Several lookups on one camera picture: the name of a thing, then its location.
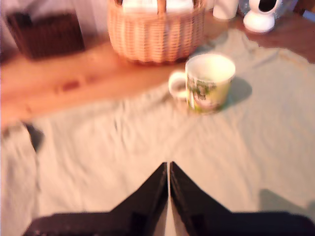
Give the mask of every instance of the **mug handle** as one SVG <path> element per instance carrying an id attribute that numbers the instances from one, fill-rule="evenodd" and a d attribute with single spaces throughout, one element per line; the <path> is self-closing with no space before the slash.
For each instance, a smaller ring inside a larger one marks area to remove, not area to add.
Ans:
<path id="1" fill-rule="evenodd" d="M 186 84 L 187 75 L 185 72 L 176 71 L 173 72 L 168 79 L 168 90 L 172 97 L 179 99 L 187 99 L 187 90 L 177 91 L 174 89 L 175 85 Z"/>

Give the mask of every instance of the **wicker basket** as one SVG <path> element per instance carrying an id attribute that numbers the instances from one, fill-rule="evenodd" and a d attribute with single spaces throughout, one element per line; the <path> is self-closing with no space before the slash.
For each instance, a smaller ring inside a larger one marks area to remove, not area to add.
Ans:
<path id="1" fill-rule="evenodd" d="M 205 4 L 194 2 L 191 12 L 166 13 L 157 0 L 158 14 L 125 13 L 122 4 L 108 1 L 108 32 L 113 49 L 142 63 L 175 62 L 187 58 L 202 43 Z"/>
<path id="2" fill-rule="evenodd" d="M 31 59 L 84 50 L 77 15 L 60 13 L 32 22 L 29 14 L 7 16 L 11 34 L 22 54 Z"/>

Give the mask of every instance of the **ceramic mug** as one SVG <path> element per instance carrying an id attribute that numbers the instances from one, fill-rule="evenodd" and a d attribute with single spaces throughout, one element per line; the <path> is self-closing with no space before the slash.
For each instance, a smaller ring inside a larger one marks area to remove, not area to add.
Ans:
<path id="1" fill-rule="evenodd" d="M 172 97 L 185 99 L 190 109 L 208 113 L 218 109 L 227 99 L 235 77 L 235 64 L 220 54 L 201 54 L 186 62 L 185 72 L 175 71 L 168 81 Z M 176 88 L 186 85 L 186 89 Z"/>

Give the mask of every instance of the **cloth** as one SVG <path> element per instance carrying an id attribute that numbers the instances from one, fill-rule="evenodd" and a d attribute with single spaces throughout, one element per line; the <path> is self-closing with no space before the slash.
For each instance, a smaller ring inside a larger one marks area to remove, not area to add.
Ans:
<path id="1" fill-rule="evenodd" d="M 236 63 L 220 112 L 183 113 L 164 84 L 34 120 L 43 136 L 37 152 L 23 126 L 2 136 L 3 235 L 55 212 L 109 211 L 163 161 L 175 161 L 231 211 L 288 210 L 315 220 L 315 65 L 236 29 L 196 53 L 207 51 Z"/>

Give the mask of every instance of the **tabletop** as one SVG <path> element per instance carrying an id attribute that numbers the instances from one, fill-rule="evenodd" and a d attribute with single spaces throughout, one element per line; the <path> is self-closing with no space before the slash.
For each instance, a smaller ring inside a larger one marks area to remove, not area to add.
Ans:
<path id="1" fill-rule="evenodd" d="M 288 48 L 315 62 L 315 24 L 297 14 L 281 17 L 268 34 L 245 30 L 242 17 L 221 22 L 206 14 L 205 39 L 237 28 L 263 47 Z M 67 57 L 32 62 L 17 55 L 1 65 L 1 126 L 101 99 L 138 94 L 168 80 L 184 63 L 143 66 L 130 63 L 113 51 L 108 40 Z"/>

